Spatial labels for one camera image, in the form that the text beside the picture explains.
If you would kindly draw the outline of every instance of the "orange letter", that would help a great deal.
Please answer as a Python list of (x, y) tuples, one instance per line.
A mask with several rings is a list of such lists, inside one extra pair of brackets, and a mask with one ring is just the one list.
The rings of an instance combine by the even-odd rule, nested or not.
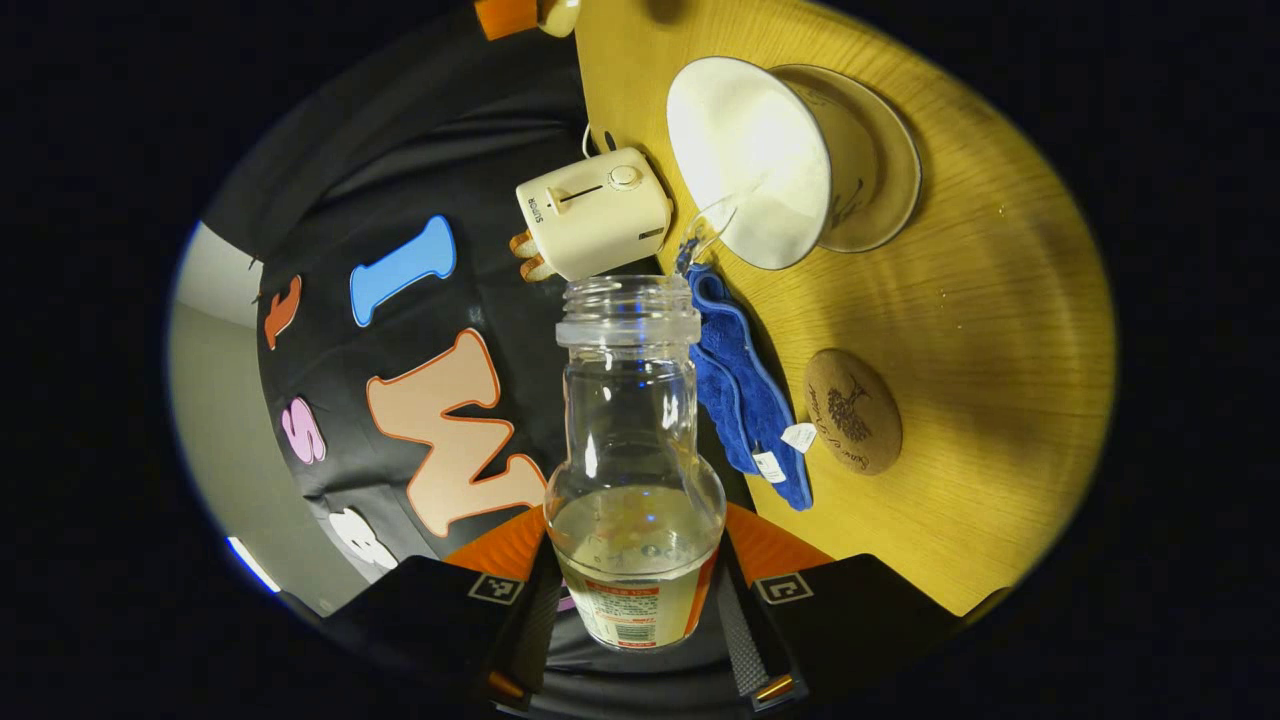
[(289, 323), (293, 322), (293, 316), (298, 314), (298, 300), (301, 299), (302, 275), (293, 275), (293, 279), (289, 281), (289, 297), (285, 299), (283, 305), (280, 304), (279, 292), (271, 299), (271, 310), (266, 314), (266, 319), (262, 320), (262, 332), (266, 333), (268, 350), (275, 350), (275, 336), (284, 332), (284, 328), (289, 327)]
[(462, 331), (451, 350), (396, 379), (370, 378), (366, 395), (383, 434), (431, 447), (407, 492), (436, 536), (448, 537), (449, 524), (462, 518), (543, 502), (547, 480), (527, 455), (512, 455), (504, 473), (476, 480), (507, 445), (511, 423), (448, 416), (463, 405), (493, 407), (500, 396), (489, 348), (476, 331)]

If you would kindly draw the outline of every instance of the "wooden table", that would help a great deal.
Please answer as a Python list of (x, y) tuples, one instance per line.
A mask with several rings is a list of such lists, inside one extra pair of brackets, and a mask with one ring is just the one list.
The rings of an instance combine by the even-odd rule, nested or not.
[(952, 612), (1015, 584), (1088, 492), (1116, 372), (1089, 228), (1037, 150), (910, 49), (799, 1), (589, 0), (575, 36), (595, 143), (608, 131), (655, 163), (676, 202), (672, 234), (696, 213), (666, 124), (667, 88), (689, 61), (822, 65), (899, 110), (924, 186), (897, 238), (865, 254), (814, 249), (778, 272), (712, 252), (777, 355), (797, 420), (809, 359), (845, 348), (893, 392), (902, 454), (863, 477), (815, 443), (804, 512), (748, 482), (765, 519), (837, 557), (874, 553)]

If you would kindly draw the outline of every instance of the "glass bottle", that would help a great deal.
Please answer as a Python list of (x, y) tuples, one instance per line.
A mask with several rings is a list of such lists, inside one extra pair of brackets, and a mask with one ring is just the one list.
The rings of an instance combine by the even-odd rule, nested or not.
[(699, 313), (680, 275), (586, 278), (564, 300), (568, 457), (547, 484), (552, 543), (596, 642), (671, 647), (698, 626), (724, 530), (724, 488), (698, 455)]

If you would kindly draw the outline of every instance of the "blue towel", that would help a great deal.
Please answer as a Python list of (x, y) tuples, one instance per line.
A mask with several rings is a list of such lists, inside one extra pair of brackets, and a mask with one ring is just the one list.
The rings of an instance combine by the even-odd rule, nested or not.
[(791, 404), (760, 365), (746, 315), (709, 265), (691, 266), (689, 284), (703, 316), (703, 340), (689, 350), (698, 368), (698, 402), (716, 423), (730, 465), (759, 474), (751, 457), (759, 443), (758, 452), (773, 452), (787, 477), (773, 489), (795, 510), (813, 507), (804, 456), (782, 442), (782, 430), (795, 424)]

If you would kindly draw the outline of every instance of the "towel tag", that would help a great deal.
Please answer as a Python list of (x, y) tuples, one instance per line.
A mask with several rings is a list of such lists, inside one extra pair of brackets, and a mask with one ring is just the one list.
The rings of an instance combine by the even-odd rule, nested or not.
[(818, 437), (818, 428), (813, 423), (797, 423), (782, 430), (782, 442), (800, 451), (801, 455), (809, 452), (813, 438)]
[(755, 466), (760, 470), (760, 475), (764, 477), (765, 480), (778, 484), (787, 479), (786, 473), (783, 473), (782, 468), (778, 465), (778, 459), (774, 457), (772, 452), (765, 451), (753, 454), (751, 457), (755, 459)]

